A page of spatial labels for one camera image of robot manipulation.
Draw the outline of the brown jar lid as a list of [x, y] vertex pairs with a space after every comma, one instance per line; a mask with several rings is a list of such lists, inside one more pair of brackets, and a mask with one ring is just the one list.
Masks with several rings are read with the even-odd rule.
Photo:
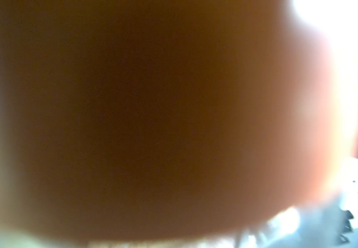
[[0, 229], [225, 234], [357, 146], [358, 1], [0, 1]]

